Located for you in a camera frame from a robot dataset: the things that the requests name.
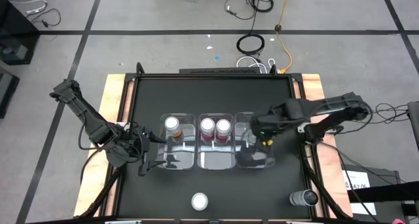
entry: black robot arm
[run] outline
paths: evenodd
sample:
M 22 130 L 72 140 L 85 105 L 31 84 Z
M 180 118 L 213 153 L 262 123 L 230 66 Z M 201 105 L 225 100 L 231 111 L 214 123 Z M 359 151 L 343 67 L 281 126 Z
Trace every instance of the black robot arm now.
M 344 121 L 365 119 L 369 114 L 369 106 L 353 92 L 315 101 L 289 99 L 280 105 L 271 106 L 265 115 L 252 117 L 250 127 L 261 146 L 269 147 L 274 136 L 296 129 L 308 122 L 310 117 L 324 114 L 329 116 L 319 123 L 304 127 L 306 141 L 315 142 L 323 138 L 326 131 Z
M 121 125 L 107 122 L 82 96 L 77 81 L 65 79 L 50 94 L 57 101 L 65 103 L 82 121 L 89 140 L 96 149 L 105 150 L 109 163 L 121 167 L 127 162 L 140 161 L 139 176 L 144 176 L 152 167 L 164 163 L 147 158 L 150 142 L 165 143 L 142 126 L 130 125 L 125 130 Z

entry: black cable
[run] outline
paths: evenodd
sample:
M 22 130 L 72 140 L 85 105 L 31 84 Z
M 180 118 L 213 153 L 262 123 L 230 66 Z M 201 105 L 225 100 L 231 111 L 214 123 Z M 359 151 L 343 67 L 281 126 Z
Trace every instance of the black cable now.
M 336 152 L 337 152 L 338 154 L 340 154 L 342 157 L 346 158 L 346 160 L 348 160 L 348 161 L 352 162 L 353 164 L 355 164 L 357 167 L 359 167 L 359 168 L 363 169 L 364 171 L 367 171 L 367 172 L 371 173 L 372 175 L 375 175 L 376 177 L 380 178 L 382 181 L 384 181 L 384 182 L 386 182 L 386 183 L 388 183 L 388 184 L 390 184 L 390 185 L 394 185 L 392 182 L 390 182 L 390 181 L 388 181 L 388 180 L 386 180 L 386 179 L 382 178 L 382 176 L 381 176 L 381 175 L 378 175 L 377 173 L 375 173 L 375 172 L 371 171 L 370 169 L 368 169 L 368 168 L 366 168 L 366 167 L 362 166 L 360 163 L 358 163 L 358 162 L 354 161 L 354 160 L 353 160 L 353 159 L 351 159 L 348 155 L 345 155 L 342 151 L 340 151 L 340 150 L 339 150 L 338 148 L 336 148 L 335 146 L 333 146 L 333 145 L 329 145 L 328 143 L 325 143 L 325 142 L 322 142 L 322 141 L 321 141 L 320 143 L 322 143 L 323 145 L 326 145 L 326 146 L 328 146 L 328 147 L 330 147 L 330 148 L 332 148 L 332 149 L 336 150 Z M 401 192 L 404 192 L 406 195 L 409 195 L 409 196 L 411 196 L 411 197 L 414 197 L 414 195 L 410 194 L 409 192 L 405 191 L 404 189 L 401 189 L 401 188 L 399 188 L 399 187 L 398 187 L 398 189 L 399 189 Z
M 365 122 L 364 125 L 360 126 L 357 129 L 349 130 L 349 131 L 346 131 L 346 132 L 339 132 L 338 134 L 347 134 L 347 133 L 351 133 L 351 132 L 358 132 L 361 129 L 363 129 L 364 127 L 366 127 L 372 121 L 372 119 L 373 119 L 373 110 L 371 109 L 371 107 L 366 102 L 360 101 L 358 103 L 363 104 L 368 109 L 368 112 L 369 112 L 369 115 L 370 115 L 369 119 L 367 120 L 367 122 Z
M 381 105 L 387 105 L 389 108 L 388 109 L 379 109 L 379 107 Z M 403 115 L 407 115 L 407 110 L 406 109 L 399 109 L 400 107 L 405 107 L 407 105 L 398 105 L 397 107 L 394 107 L 392 105 L 390 105 L 389 103 L 379 103 L 376 107 L 375 107 L 375 111 L 372 111 L 372 114 L 377 114 L 379 117 L 383 118 L 383 121 L 378 121 L 378 122 L 361 122 L 361 121 L 352 121 L 352 122 L 358 122 L 358 123 L 363 123 L 363 124 L 380 124 L 380 123 L 385 123 L 385 124 L 389 124 L 392 122 L 402 122 L 402 121 L 406 121 L 409 120 L 409 118 L 407 119 L 399 119 L 396 120 L 396 118 L 403 116 Z M 393 111 L 393 116 L 392 117 L 385 117 L 381 114 L 381 112 L 390 112 Z
M 83 129 L 86 126 L 86 116 L 84 116 L 84 114 L 82 114 L 82 115 L 83 115 L 83 124 L 81 125 L 80 132 L 79 132 L 79 148 L 81 150 L 101 149 L 101 147 L 89 147 L 89 148 L 85 148 L 85 147 L 82 147 L 81 146 L 81 134 L 83 133 Z
M 335 202 L 335 200 L 333 200 L 333 197 L 329 194 L 329 192 L 324 187 L 322 182 L 318 179 L 318 176 L 316 175 L 316 173 L 311 168 L 310 163 L 308 162 L 308 159 L 304 158 L 301 161 L 302 161 L 302 167 L 303 167 L 304 173 L 307 174 L 307 176 L 312 180 L 314 185 L 318 188 L 320 195 L 323 196 L 323 199 L 325 200 L 326 204 L 330 207 L 330 209 L 332 209 L 336 217 L 338 219 L 351 219 L 350 216 L 348 216 L 347 214 L 343 212 L 342 208 L 340 208 L 340 206 Z
M 225 11 L 225 12 L 227 12 L 227 13 L 229 13 L 229 14 L 231 14 L 231 15 L 233 15 L 234 17 L 236 17 L 236 18 L 238 18 L 238 19 L 240 19 L 240 20 L 250 20 L 250 19 L 252 19 L 252 18 L 255 16 L 255 14 L 256 14 L 256 10 L 253 10 L 253 14 L 252 14 L 249 18 L 242 18 L 242 17 L 239 17 L 239 16 L 237 15 L 237 13 L 235 13 L 235 12 L 231 11 L 231 10 L 228 8 L 228 6 L 227 6 L 228 1 L 230 1 L 230 0 L 226 0 L 226 1 L 224 2 L 224 11 Z
M 343 159 L 342 159 L 340 153 L 338 153 L 338 156 L 339 156 L 340 160 L 342 161 L 343 169 L 345 170 L 346 177 L 348 178 L 349 186 L 350 186 L 351 191 L 354 194 L 356 200 L 362 205 L 362 207 L 364 207 L 365 211 L 368 213 L 368 215 L 370 215 L 371 218 L 374 219 L 374 221 L 379 222 L 377 220 L 377 218 L 375 218 L 374 215 L 368 210 L 368 208 L 366 207 L 366 205 L 364 204 L 364 202 L 362 202 L 362 200 L 360 199 L 360 197 L 358 196 L 358 194 L 355 192 L 354 186 L 352 185 L 352 182 L 351 182 L 351 178 L 349 177 L 349 174 L 348 174 L 348 170 L 346 169 L 346 165 L 343 162 Z
M 258 6 L 259 6 L 259 0 L 257 1 L 257 4 L 256 4 L 256 9 L 257 9 L 257 7 L 258 7 Z M 255 9 L 255 15 L 253 16 L 253 23 L 252 23 L 252 25 L 251 25 L 251 29 L 250 29 L 249 33 L 248 33 L 247 35 L 244 35 L 243 37 L 239 38 L 239 39 L 237 40 L 237 43 L 236 43 L 236 48 L 237 48 L 237 50 L 238 50 L 239 52 L 241 52 L 241 53 L 243 53 L 243 54 L 247 55 L 247 56 L 251 56 L 251 55 L 259 54 L 259 53 L 260 53 L 260 52 L 262 52 L 262 50 L 264 49 L 264 38 L 263 38 L 261 35 L 259 35 L 259 34 L 253 34 L 253 33 L 252 33 L 253 28 L 255 27 L 256 14 L 257 14 L 256 9 Z M 256 38 L 258 38 L 259 40 L 261 40 L 261 45 L 260 45 L 260 47 L 259 47 L 259 48 L 257 48 L 257 49 L 255 49 L 255 50 L 250 50 L 250 51 L 243 50 L 243 49 L 240 47 L 240 44 L 241 44 L 241 42 L 242 42 L 244 39 L 246 39 L 246 38 L 248 38 L 248 37 L 256 37 Z
M 274 0 L 268 0 L 268 2 L 270 3 L 269 8 L 267 9 L 260 9 L 259 6 L 259 1 L 257 0 L 257 5 L 255 5 L 255 0 L 251 0 L 251 6 L 257 11 L 257 12 L 270 12 L 273 8 L 274 8 Z
M 39 17 L 41 17 L 42 15 L 44 15 L 44 14 L 48 14 L 49 12 L 52 12 L 52 11 L 56 11 L 57 12 L 57 14 L 58 14 L 58 22 L 56 23 L 56 24 L 49 24 L 47 21 L 45 21 L 45 20 L 41 20 L 41 21 L 35 21 L 37 18 L 39 18 Z M 42 14 L 39 14 L 38 16 L 36 16 L 36 17 L 34 17 L 33 19 L 32 19 L 32 21 L 31 21 L 31 23 L 32 24 L 36 24 L 36 23 L 42 23 L 42 24 L 44 24 L 44 26 L 47 28 L 47 27 L 54 27 L 54 26 L 57 26 L 58 24 L 60 24 L 61 23 L 61 13 L 59 12 L 59 10 L 58 9 L 55 9 L 55 8 L 53 8 L 53 9 L 50 9 L 50 10 L 48 10 L 48 11 L 45 11 L 45 12 L 43 12 Z
M 87 164 L 90 162 L 90 160 L 99 153 L 99 150 L 94 151 L 86 160 L 86 162 L 84 162 L 83 167 L 81 168 L 81 174 L 80 174 L 80 184 L 83 181 L 83 175 L 84 175 L 84 170 L 86 169 Z

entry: white paper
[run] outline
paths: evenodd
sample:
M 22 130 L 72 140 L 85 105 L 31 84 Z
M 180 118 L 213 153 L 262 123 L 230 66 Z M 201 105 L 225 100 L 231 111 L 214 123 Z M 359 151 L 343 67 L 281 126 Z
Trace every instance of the white paper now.
M 346 190 L 350 190 L 351 187 L 348 181 L 348 176 L 346 175 L 346 172 L 344 170 L 342 172 L 343 172 L 343 177 L 345 179 Z M 369 187 L 368 174 L 366 172 L 348 171 L 348 175 L 351 179 L 352 187 L 354 189 Z M 364 203 L 364 205 L 368 208 L 371 214 L 377 215 L 375 211 L 374 203 Z M 367 214 L 368 215 L 367 211 L 364 209 L 364 207 L 362 207 L 362 204 L 360 203 L 351 204 L 351 208 L 354 214 Z

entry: table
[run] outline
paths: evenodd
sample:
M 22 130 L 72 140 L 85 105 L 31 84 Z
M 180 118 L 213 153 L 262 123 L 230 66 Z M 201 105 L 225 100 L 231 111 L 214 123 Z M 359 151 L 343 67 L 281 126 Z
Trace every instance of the table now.
M 110 74 L 107 76 L 103 96 L 99 108 L 99 113 L 108 121 L 116 122 L 118 118 L 118 111 L 120 101 L 122 99 L 122 89 L 124 88 L 125 74 Z M 324 98 L 323 88 L 321 86 L 320 76 L 318 74 L 303 74 L 303 85 L 306 98 L 308 100 L 319 100 Z M 296 97 L 300 97 L 299 86 L 294 82 Z M 122 121 L 128 120 L 129 105 L 131 102 L 131 92 L 134 89 L 134 82 L 128 84 L 128 93 L 126 97 L 126 104 Z M 321 121 L 326 116 L 312 117 L 312 122 Z M 336 146 L 335 137 L 327 134 L 324 137 L 324 142 Z M 321 168 L 321 175 L 323 184 L 328 192 L 331 194 L 335 202 L 342 208 L 342 210 L 352 216 L 352 210 L 348 193 L 344 184 L 342 168 L 340 167 L 340 159 L 338 153 L 326 146 L 318 146 L 318 158 Z M 89 205 L 97 197 L 105 185 L 105 177 L 107 173 L 108 162 L 105 153 L 97 154 L 87 165 L 84 172 L 83 181 L 81 184 L 79 197 L 75 206 L 74 216 L 82 214 Z M 115 186 L 111 189 L 107 199 L 106 215 L 111 215 L 113 207 L 113 200 L 115 198 Z M 320 202 L 316 205 L 316 211 L 319 217 L 323 216 Z M 331 217 L 334 217 L 333 212 L 329 209 Z

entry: cable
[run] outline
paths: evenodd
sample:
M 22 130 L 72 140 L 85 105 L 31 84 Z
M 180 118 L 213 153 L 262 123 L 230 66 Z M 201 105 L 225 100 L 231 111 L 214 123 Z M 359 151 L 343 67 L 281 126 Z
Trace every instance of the cable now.
M 48 5 L 48 2 L 45 0 L 33 0 L 33 1 L 26 1 L 26 2 L 16 2 L 16 1 L 11 1 L 11 3 L 13 4 L 19 4 L 19 5 L 25 5 L 25 4 L 30 4 L 30 3 L 34 3 L 34 2 L 39 2 L 42 1 L 44 3 L 43 6 L 33 9 L 33 10 L 27 10 L 26 14 L 28 14 L 28 16 L 32 15 L 32 14 L 37 14 L 39 12 L 42 12 L 46 9 L 46 6 Z
M 283 7 L 282 7 L 282 11 L 281 11 L 281 16 L 280 16 L 280 21 L 278 22 L 278 25 L 277 25 L 277 27 L 275 27 L 275 31 L 276 31 L 276 36 L 278 37 L 278 40 L 280 40 L 280 43 L 281 43 L 281 45 L 282 45 L 282 48 L 285 50 L 285 52 L 287 53 L 287 55 L 288 55 L 288 57 L 289 57 L 289 64 L 288 64 L 288 66 L 286 67 L 286 68 L 284 68 L 284 69 L 281 69 L 280 70 L 280 73 L 286 73 L 287 72 L 287 70 L 293 65 L 293 57 L 291 56 L 291 54 L 289 53 L 289 51 L 287 50 L 287 48 L 285 47 L 285 45 L 284 45 L 284 43 L 283 43 L 283 41 L 282 41 L 282 39 L 281 39 L 281 37 L 280 37 L 280 34 L 279 34 L 279 31 L 281 31 L 281 22 L 282 22 L 282 17 L 283 17 L 283 14 L 284 14 L 284 12 L 285 12 L 285 8 L 286 8 L 286 6 L 287 6 L 287 2 L 288 2 L 288 0 L 285 0 L 284 2 L 283 2 Z
M 86 126 L 86 116 L 83 115 L 83 124 L 81 125 L 80 132 L 79 132 L 79 149 L 81 150 L 93 150 L 93 149 L 101 149 L 101 147 L 89 147 L 85 148 L 81 146 L 81 134 L 83 133 L 83 129 Z
M 253 34 L 253 33 L 252 33 L 253 28 L 255 27 L 255 21 L 256 21 L 256 14 L 257 14 L 257 7 L 258 7 L 258 6 L 259 6 L 259 0 L 257 1 L 257 4 L 256 4 L 255 15 L 253 16 L 253 23 L 252 23 L 252 25 L 251 25 L 251 29 L 250 29 L 249 33 L 248 33 L 247 35 L 244 35 L 243 37 L 239 38 L 239 40 L 238 40 L 238 41 L 237 41 L 237 43 L 236 43 L 236 48 L 237 48 L 237 50 L 238 50 L 239 52 L 241 52 L 241 53 L 245 54 L 246 56 L 251 56 L 251 55 L 255 55 L 255 54 L 260 54 L 260 53 L 263 51 L 263 49 L 264 49 L 264 38 L 263 38 L 261 35 L 259 35 L 259 34 Z M 258 38 L 259 40 L 261 40 L 261 45 L 260 45 L 260 47 L 259 47 L 259 48 L 257 48 L 257 49 L 255 49 L 255 50 L 250 50 L 250 51 L 243 50 L 243 49 L 240 47 L 240 43 L 241 43 L 244 39 L 246 39 L 246 38 L 248 38 L 248 37 L 256 37 L 256 38 Z
M 46 22 L 46 21 L 44 21 L 44 20 L 41 20 L 41 21 L 35 21 L 37 18 L 39 18 L 39 17 L 41 17 L 42 15 L 44 15 L 44 14 L 48 14 L 49 12 L 52 12 L 52 11 L 56 11 L 57 12 L 57 14 L 58 14 L 58 18 L 59 18 L 59 20 L 58 20 L 58 22 L 56 23 L 56 24 L 49 24 L 48 22 Z M 39 14 L 39 15 L 37 15 L 36 17 L 34 17 L 33 19 L 32 19 L 32 21 L 31 21 L 31 23 L 32 24 L 36 24 L 36 23 L 42 23 L 42 24 L 44 24 L 44 27 L 46 27 L 46 28 L 48 28 L 48 27 L 54 27 L 54 26 L 57 26 L 58 24 L 60 24 L 61 23 L 61 13 L 59 12 L 59 10 L 58 9 L 55 9 L 55 8 L 53 8 L 53 9 L 50 9 L 50 10 L 48 10 L 48 11 L 45 11 L 45 12 L 43 12 L 42 14 Z
M 253 58 L 253 57 L 251 57 L 251 56 L 243 56 L 243 57 L 241 57 L 240 59 L 238 59 L 237 60 L 237 62 L 236 62 L 236 67 L 238 67 L 238 63 L 240 62 L 240 61 L 242 61 L 242 60 L 244 60 L 244 59 L 246 59 L 246 58 L 249 58 L 249 59 L 251 59 L 251 60 L 253 60 L 255 63 L 254 64 L 251 64 L 249 67 L 253 67 L 253 66 L 255 66 L 255 65 L 257 65 L 257 67 L 259 67 L 259 69 L 260 69 L 260 67 L 262 66 L 263 67 L 263 69 L 264 69 L 264 72 L 265 73 L 268 73 L 268 68 L 264 65 L 264 64 L 262 64 L 262 63 L 260 63 L 259 61 L 257 61 L 255 58 Z M 275 60 L 273 59 L 273 58 L 270 58 L 269 60 L 268 60 L 268 65 L 269 65 L 269 67 L 270 68 L 272 68 L 272 66 L 270 65 L 270 61 L 271 60 L 273 60 L 274 61 L 274 64 L 275 64 Z
M 342 157 L 340 156 L 340 153 L 338 153 L 338 156 L 339 156 L 340 160 L 343 161 Z M 366 205 L 362 202 L 362 200 L 360 199 L 358 194 L 355 192 L 354 186 L 352 185 L 351 178 L 349 177 L 349 173 L 348 173 L 348 170 L 346 169 L 345 163 L 342 162 L 342 165 L 343 165 L 343 169 L 345 170 L 346 177 L 348 178 L 349 186 L 351 187 L 351 191 L 354 194 L 356 200 L 362 205 L 362 207 L 364 207 L 365 211 L 368 213 L 368 215 L 370 215 L 370 217 L 374 221 L 379 222 L 377 220 L 377 218 L 375 218 L 374 215 L 369 211 L 369 209 L 366 207 Z
M 335 146 L 333 146 L 333 145 L 329 145 L 328 143 L 325 143 L 325 142 L 322 142 L 322 141 L 320 141 L 320 143 L 321 143 L 321 144 L 323 144 L 323 145 L 326 145 L 326 146 L 328 146 L 328 147 L 330 147 L 330 148 L 332 148 L 332 149 L 334 149 L 334 150 L 336 150 L 338 154 L 340 154 L 342 157 L 346 158 L 346 160 L 350 161 L 351 163 L 355 164 L 357 167 L 359 167 L 359 168 L 363 169 L 364 171 L 367 171 L 367 172 L 369 172 L 369 173 L 371 173 L 371 174 L 375 175 L 376 177 L 380 178 L 382 181 L 384 181 L 384 182 L 386 182 L 386 183 L 388 183 L 388 184 L 390 184 L 390 185 L 394 185 L 392 182 L 390 182 L 390 181 L 388 181 L 388 180 L 386 180 L 386 179 L 382 178 L 382 176 L 381 176 L 381 175 L 378 175 L 377 173 L 375 173 L 375 172 L 371 171 L 370 169 L 368 169 L 368 168 L 366 168 L 366 167 L 362 166 L 360 163 L 358 163 L 358 162 L 354 161 L 354 160 L 353 160 L 353 159 L 351 159 L 348 155 L 345 155 L 345 154 L 344 154 L 341 150 L 339 150 L 339 149 L 338 149 L 338 148 L 336 148 Z M 399 189 L 400 191 L 404 192 L 406 195 L 409 195 L 409 196 L 411 196 L 411 197 L 414 197 L 414 195 L 410 194 L 409 192 L 405 191 L 404 189 L 401 189 L 401 188 L 399 188 L 399 187 L 398 187 L 398 189 Z
M 368 114 L 370 115 L 370 117 L 368 118 L 367 122 L 363 122 L 364 125 L 360 126 L 357 129 L 349 130 L 349 131 L 346 131 L 346 132 L 339 132 L 337 134 L 347 134 L 347 133 L 351 133 L 351 132 L 358 132 L 361 129 L 363 129 L 364 127 L 366 127 L 368 124 L 371 123 L 371 121 L 373 119 L 373 110 L 371 109 L 371 107 L 366 102 L 358 101 L 358 103 L 363 104 L 367 108 L 367 110 L 368 110 Z
M 84 162 L 83 167 L 81 168 L 81 173 L 80 173 L 80 184 L 83 181 L 83 175 L 84 175 L 84 170 L 86 169 L 87 164 L 90 162 L 90 160 L 99 153 L 99 150 L 94 151 L 86 160 L 86 162 Z
M 274 8 L 274 0 L 268 0 L 268 1 L 264 1 L 264 2 L 269 2 L 270 6 L 267 9 L 260 9 L 258 7 L 258 5 L 255 5 L 255 0 L 251 0 L 250 4 L 251 6 L 257 11 L 257 12 L 270 12 L 273 8 Z
M 389 106 L 388 109 L 379 109 L 379 107 L 381 105 L 387 105 Z M 358 122 L 358 123 L 363 123 L 363 124 L 380 124 L 380 123 L 385 123 L 385 124 L 389 124 L 392 122 L 403 122 L 406 120 L 409 120 L 409 118 L 407 119 L 399 119 L 396 120 L 397 118 L 399 118 L 400 116 L 403 115 L 407 115 L 408 111 L 407 109 L 399 109 L 400 107 L 405 107 L 407 105 L 398 105 L 397 107 L 394 107 L 392 105 L 390 105 L 389 103 L 379 103 L 376 107 L 375 107 L 375 111 L 371 111 L 371 114 L 377 114 L 378 116 L 380 116 L 381 118 L 383 118 L 383 121 L 378 121 L 378 122 L 361 122 L 361 121 L 352 121 L 352 122 Z M 385 117 L 383 116 L 380 112 L 389 112 L 389 111 L 393 111 L 393 116 L 392 117 Z
M 242 17 L 239 17 L 239 16 L 237 15 L 237 13 L 235 13 L 235 12 L 233 12 L 233 11 L 231 11 L 231 10 L 230 10 L 230 6 L 227 6 L 228 1 L 230 1 L 230 0 L 226 0 L 226 1 L 224 2 L 224 11 L 225 11 L 225 12 L 227 12 L 227 13 L 229 13 L 229 14 L 231 14 L 231 15 L 233 15 L 234 17 L 236 17 L 236 18 L 238 18 L 238 19 L 240 19 L 240 20 L 250 20 L 250 19 L 252 19 L 252 18 L 255 16 L 255 14 L 256 14 L 256 10 L 254 10 L 254 9 L 253 9 L 253 14 L 252 14 L 249 18 L 242 18 Z

